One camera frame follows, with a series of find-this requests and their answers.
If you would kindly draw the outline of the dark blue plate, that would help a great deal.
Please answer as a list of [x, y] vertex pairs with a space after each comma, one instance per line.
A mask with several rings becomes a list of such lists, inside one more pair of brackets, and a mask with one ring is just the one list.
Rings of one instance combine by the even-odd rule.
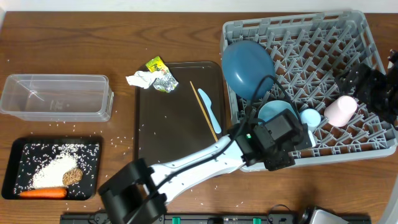
[[269, 91], [275, 76], [274, 63], [257, 42], [241, 40], [225, 48], [222, 71], [229, 87], [245, 100], [258, 100]]

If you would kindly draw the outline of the light blue plastic cup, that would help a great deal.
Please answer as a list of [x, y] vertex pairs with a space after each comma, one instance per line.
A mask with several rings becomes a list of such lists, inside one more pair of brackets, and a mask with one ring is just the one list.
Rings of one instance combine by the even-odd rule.
[[314, 132], [318, 125], [321, 123], [321, 116], [315, 109], [305, 109], [300, 113], [300, 119], [303, 124], [308, 126], [308, 130]]

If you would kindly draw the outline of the light blue rice bowl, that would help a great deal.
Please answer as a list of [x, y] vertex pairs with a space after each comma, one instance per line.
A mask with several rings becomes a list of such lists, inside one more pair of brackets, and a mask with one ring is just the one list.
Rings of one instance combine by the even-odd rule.
[[290, 110], [293, 113], [293, 115], [296, 118], [298, 118], [298, 116], [295, 114], [292, 105], [283, 100], [273, 100], [267, 102], [259, 110], [258, 118], [265, 122], [268, 122], [270, 119], [272, 119], [273, 117], [275, 117], [285, 109]]

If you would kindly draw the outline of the pink plastic cup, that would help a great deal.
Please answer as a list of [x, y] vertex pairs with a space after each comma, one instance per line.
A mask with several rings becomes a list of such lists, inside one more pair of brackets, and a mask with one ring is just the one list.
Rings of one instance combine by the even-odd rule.
[[332, 126], [345, 126], [358, 108], [356, 100], [351, 96], [341, 96], [324, 111], [324, 117]]

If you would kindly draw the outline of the orange carrot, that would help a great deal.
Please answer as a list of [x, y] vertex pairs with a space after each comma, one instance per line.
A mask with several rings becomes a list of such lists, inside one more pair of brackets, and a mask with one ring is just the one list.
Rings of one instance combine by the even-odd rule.
[[67, 193], [66, 188], [48, 188], [24, 191], [19, 196], [22, 198], [62, 199], [67, 196]]

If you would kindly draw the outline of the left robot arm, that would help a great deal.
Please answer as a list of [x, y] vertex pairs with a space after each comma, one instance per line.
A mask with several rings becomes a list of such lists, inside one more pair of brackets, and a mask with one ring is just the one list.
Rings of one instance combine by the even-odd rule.
[[260, 162], [269, 171], [293, 166], [290, 152], [312, 147], [314, 142], [306, 125], [237, 124], [218, 142], [176, 161], [151, 166], [144, 159], [132, 161], [98, 192], [111, 223], [153, 223], [189, 188]]

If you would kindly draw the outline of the brown food scrap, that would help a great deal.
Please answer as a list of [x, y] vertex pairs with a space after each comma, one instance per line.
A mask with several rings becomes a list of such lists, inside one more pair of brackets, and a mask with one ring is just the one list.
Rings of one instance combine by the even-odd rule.
[[63, 185], [72, 185], [78, 183], [83, 178], [83, 171], [75, 168], [66, 173], [62, 177]]

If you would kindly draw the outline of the yellow green snack wrapper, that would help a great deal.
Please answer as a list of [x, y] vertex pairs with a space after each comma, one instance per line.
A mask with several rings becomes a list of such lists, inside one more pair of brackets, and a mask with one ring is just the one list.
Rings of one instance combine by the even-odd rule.
[[167, 72], [169, 70], [169, 68], [165, 65], [165, 63], [159, 56], [156, 56], [155, 58], [148, 61], [146, 63], [146, 67], [150, 72]]

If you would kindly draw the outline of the foil wrapper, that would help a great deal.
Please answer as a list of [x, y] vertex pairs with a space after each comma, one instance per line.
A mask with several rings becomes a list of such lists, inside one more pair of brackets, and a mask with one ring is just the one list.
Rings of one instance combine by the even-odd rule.
[[178, 81], [170, 72], [156, 71], [153, 74], [156, 76], [153, 87], [158, 91], [170, 93], [178, 86]]

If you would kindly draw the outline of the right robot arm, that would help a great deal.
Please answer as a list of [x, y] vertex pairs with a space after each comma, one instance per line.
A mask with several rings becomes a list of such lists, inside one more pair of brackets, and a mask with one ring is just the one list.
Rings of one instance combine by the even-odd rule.
[[397, 51], [391, 49], [387, 59], [387, 74], [361, 63], [337, 75], [334, 81], [340, 95], [354, 90], [353, 96], [364, 103], [368, 111], [397, 129]]

